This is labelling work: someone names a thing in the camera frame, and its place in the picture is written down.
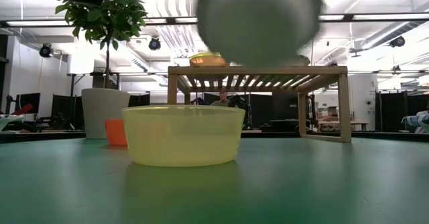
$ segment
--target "wooden slat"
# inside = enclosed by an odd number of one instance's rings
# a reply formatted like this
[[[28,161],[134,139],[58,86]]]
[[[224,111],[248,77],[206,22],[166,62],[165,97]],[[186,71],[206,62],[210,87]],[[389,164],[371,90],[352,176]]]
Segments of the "wooden slat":
[[[340,137],[335,137],[335,136],[305,134],[305,135],[301,135],[301,137],[308,138],[308,139],[317,139],[317,140],[322,140],[322,141],[343,142],[343,140]]]
[[[217,76],[217,89],[221,90],[222,89],[222,82],[224,79],[225,75],[219,75]]]
[[[304,78],[302,78],[301,79],[301,82],[299,82],[298,84],[296,84],[296,85],[294,85],[294,86],[290,86],[290,88],[296,88],[296,87],[299,87],[300,85],[302,85],[302,84],[304,84],[304,83],[306,83],[306,82],[308,82],[309,80],[312,80],[314,77],[316,77],[317,75],[307,75],[307,76],[305,76]]]
[[[186,75],[186,77],[190,81],[190,84],[192,85],[192,88],[195,90],[197,88],[197,86],[196,86],[196,81],[195,81],[194,76],[192,76],[192,75],[189,74],[189,75]]]
[[[273,79],[277,78],[277,75],[267,75],[264,77],[264,79],[262,79],[262,85],[261,86],[265,86],[267,83],[273,81]]]
[[[200,80],[200,84],[201,84],[201,89],[204,89],[204,91],[206,90],[206,83],[204,83],[203,80]]]
[[[283,78],[280,81],[280,84],[276,86],[277,89],[280,89],[285,83],[287,83],[289,80],[292,80],[294,76],[292,75],[283,75]]]
[[[302,91],[303,93],[308,93],[310,91],[314,91],[322,87],[326,87],[329,84],[332,84],[337,81],[338,81],[338,75],[335,75],[335,74],[320,75],[314,78],[313,80],[300,85],[299,87],[297,87],[297,89],[299,91]]]
[[[270,80],[271,84],[270,87],[274,86],[277,82],[281,81],[283,79],[284,75],[273,75],[273,78]]]
[[[237,91],[240,88],[240,84],[243,81],[245,75],[239,75],[237,82],[235,83],[235,90]]]
[[[247,69],[242,66],[205,66],[183,67],[170,66],[169,74],[234,74],[234,75],[259,75],[259,74],[346,74],[346,66],[295,66],[291,68]]]
[[[244,82],[243,88],[246,89],[253,79],[258,79],[259,76],[249,76],[247,80]]]
[[[231,89],[231,84],[233,83],[234,75],[228,75],[227,89]]]
[[[299,81],[300,79],[304,78],[305,76],[302,76],[302,75],[295,76],[295,77],[292,79],[292,81],[287,82],[287,84],[286,84],[286,85],[284,85],[284,86],[282,86],[282,88],[289,87],[289,86],[290,86],[290,85],[292,85],[294,82]]]
[[[258,86],[258,84],[261,82],[261,81],[263,81],[266,77],[268,77],[268,75],[259,75],[259,77],[255,80],[255,82],[253,83],[253,85],[252,85],[252,91],[254,90],[254,89],[256,89]]]
[[[178,76],[177,87],[183,93],[189,93],[190,92],[189,91],[189,85],[187,83],[185,76]]]
[[[210,91],[214,91],[215,90],[215,80],[214,79],[209,79],[208,80],[208,85],[210,86]]]

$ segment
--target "person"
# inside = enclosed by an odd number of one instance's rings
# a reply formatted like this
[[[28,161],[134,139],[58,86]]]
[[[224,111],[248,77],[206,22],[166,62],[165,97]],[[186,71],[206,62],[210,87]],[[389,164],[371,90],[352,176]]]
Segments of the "person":
[[[426,104],[426,110],[418,112],[416,114],[416,116],[421,116],[421,115],[426,115],[426,114],[429,114],[429,101]],[[428,132],[424,127],[417,127],[417,129],[414,133],[428,133]]]
[[[228,107],[230,100],[228,100],[228,92],[225,90],[221,90],[219,92],[219,100],[210,104],[210,106],[218,106],[218,107]]]

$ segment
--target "plastic bowl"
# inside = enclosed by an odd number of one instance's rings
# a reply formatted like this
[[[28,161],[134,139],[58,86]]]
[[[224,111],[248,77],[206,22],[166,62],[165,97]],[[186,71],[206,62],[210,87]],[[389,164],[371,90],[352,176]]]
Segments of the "plastic bowl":
[[[234,107],[150,106],[123,110],[131,159],[149,166],[208,166],[238,153],[245,111]]]

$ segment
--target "orange cup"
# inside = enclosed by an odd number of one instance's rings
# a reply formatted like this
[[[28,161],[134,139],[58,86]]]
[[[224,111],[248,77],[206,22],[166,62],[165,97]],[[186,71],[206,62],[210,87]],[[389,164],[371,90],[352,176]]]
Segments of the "orange cup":
[[[122,119],[109,119],[105,121],[106,136],[110,146],[126,147],[127,138],[123,128]]]

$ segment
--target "tree trunk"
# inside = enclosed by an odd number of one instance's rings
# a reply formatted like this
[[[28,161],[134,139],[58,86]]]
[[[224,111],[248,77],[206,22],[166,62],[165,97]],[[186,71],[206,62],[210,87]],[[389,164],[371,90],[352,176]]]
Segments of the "tree trunk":
[[[110,73],[110,51],[109,51],[109,46],[110,46],[110,40],[107,41],[106,43],[107,45],[107,51],[106,51],[106,71],[105,71],[105,81],[103,84],[103,88],[107,89],[109,88],[109,73]]]

